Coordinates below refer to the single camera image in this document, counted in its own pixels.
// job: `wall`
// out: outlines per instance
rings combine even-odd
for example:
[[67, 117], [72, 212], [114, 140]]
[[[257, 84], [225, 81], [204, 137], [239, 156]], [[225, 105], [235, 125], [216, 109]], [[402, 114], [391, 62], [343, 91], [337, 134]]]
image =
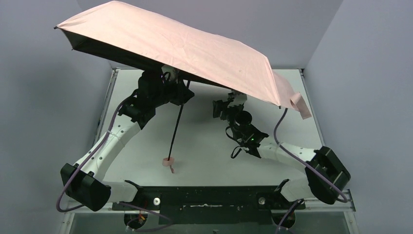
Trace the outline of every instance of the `wall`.
[[0, 233], [58, 232], [60, 168], [91, 146], [111, 75], [53, 27], [75, 0], [0, 1]]
[[[77, 0], [83, 10], [108, 0]], [[123, 0], [191, 27], [239, 40], [273, 68], [303, 68], [342, 0]], [[118, 63], [113, 66], [125, 67]]]
[[413, 2], [345, 0], [304, 70], [361, 233], [411, 233]]

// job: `pink umbrella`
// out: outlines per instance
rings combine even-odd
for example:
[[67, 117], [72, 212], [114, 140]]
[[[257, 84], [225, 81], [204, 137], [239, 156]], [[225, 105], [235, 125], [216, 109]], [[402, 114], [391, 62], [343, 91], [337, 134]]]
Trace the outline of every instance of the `pink umbrella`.
[[60, 23], [74, 50], [142, 70], [164, 64], [186, 79], [225, 86], [311, 116], [300, 93], [271, 70], [268, 58], [233, 39], [111, 1]]

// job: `screw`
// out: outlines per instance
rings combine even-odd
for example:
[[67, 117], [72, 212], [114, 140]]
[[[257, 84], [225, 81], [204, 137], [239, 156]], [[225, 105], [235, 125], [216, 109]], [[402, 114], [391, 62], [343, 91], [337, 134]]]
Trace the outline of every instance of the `screw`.
[[265, 198], [264, 197], [260, 197], [260, 199], [258, 199], [258, 203], [260, 205], [264, 205], [265, 204]]
[[159, 199], [158, 197], [156, 197], [156, 198], [153, 200], [153, 204], [154, 204], [155, 206], [159, 206], [159, 204], [161, 204], [161, 199]]

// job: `white table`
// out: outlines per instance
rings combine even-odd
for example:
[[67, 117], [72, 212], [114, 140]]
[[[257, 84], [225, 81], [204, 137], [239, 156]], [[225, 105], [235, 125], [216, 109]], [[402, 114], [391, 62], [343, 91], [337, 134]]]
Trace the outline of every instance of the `white table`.
[[[137, 88], [141, 72], [119, 70], [103, 132], [116, 106]], [[295, 91], [301, 92], [308, 104], [299, 71], [277, 72], [290, 81]], [[157, 108], [155, 117], [130, 140], [109, 168], [105, 181], [128, 179], [141, 186], [247, 186], [278, 185], [286, 178], [305, 176], [294, 168], [245, 152], [231, 159], [229, 156], [237, 144], [225, 135], [227, 122], [212, 118], [212, 101], [226, 99], [230, 91], [196, 82], [189, 88], [195, 97], [184, 105], [173, 146], [175, 174], [162, 166], [179, 112], [179, 106], [169, 103]], [[283, 113], [283, 109], [252, 97], [248, 97], [244, 110], [252, 114], [252, 124], [270, 136]], [[305, 148], [321, 146], [314, 119], [302, 120], [294, 110], [288, 111], [277, 135], [282, 142]]]

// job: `pink strap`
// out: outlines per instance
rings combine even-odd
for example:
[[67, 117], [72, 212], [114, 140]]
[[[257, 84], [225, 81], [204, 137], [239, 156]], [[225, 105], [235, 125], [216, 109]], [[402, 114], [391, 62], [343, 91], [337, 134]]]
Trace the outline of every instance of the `pink strap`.
[[175, 173], [174, 169], [172, 168], [172, 164], [174, 163], [175, 159], [170, 157], [170, 159], [168, 160], [168, 158], [164, 158], [162, 160], [162, 165], [164, 167], [169, 167], [170, 168], [170, 172]]
[[294, 109], [300, 112], [301, 118], [306, 119], [311, 117], [310, 110], [308, 109], [307, 105], [305, 104], [305, 100], [300, 93], [295, 93], [293, 96], [290, 97], [291, 105]]

